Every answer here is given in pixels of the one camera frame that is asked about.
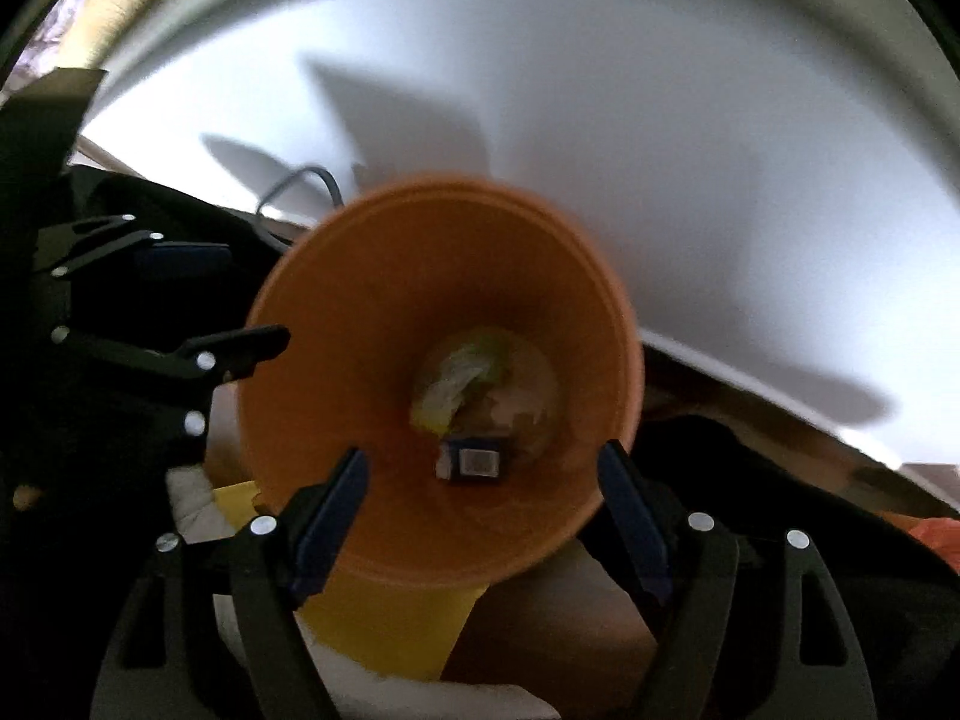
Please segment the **green plastic bottle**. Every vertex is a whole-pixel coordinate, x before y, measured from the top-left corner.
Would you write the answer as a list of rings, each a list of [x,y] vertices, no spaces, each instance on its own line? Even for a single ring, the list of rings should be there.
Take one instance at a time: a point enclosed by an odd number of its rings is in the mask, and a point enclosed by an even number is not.
[[[558,436],[563,394],[547,356],[517,333],[478,327],[435,344],[412,390],[409,421],[435,439],[503,439],[530,463]]]

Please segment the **orange plastic trash bin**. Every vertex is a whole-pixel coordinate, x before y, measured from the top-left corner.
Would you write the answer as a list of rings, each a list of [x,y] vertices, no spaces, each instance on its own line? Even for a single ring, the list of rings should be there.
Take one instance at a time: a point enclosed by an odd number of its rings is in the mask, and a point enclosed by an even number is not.
[[[420,177],[348,203],[281,257],[249,320],[290,332],[239,389],[263,500],[363,452],[340,562],[376,582],[534,566],[597,511],[599,449],[640,421],[622,282],[568,213],[496,182]]]

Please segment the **yellow cloth under bin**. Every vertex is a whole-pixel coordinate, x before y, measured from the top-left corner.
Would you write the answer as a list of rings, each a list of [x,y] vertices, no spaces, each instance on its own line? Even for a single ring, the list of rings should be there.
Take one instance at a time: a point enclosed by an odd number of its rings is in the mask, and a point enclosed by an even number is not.
[[[419,589],[374,582],[337,559],[299,617],[321,644],[382,676],[439,681],[473,606],[488,590]]]

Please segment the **yellow floral fleece blanket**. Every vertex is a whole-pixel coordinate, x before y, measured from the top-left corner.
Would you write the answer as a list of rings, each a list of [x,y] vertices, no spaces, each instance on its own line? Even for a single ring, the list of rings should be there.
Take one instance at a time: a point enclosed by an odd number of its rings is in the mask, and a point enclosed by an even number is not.
[[[10,94],[57,67],[102,62],[160,0],[32,0],[2,37],[2,88]]]

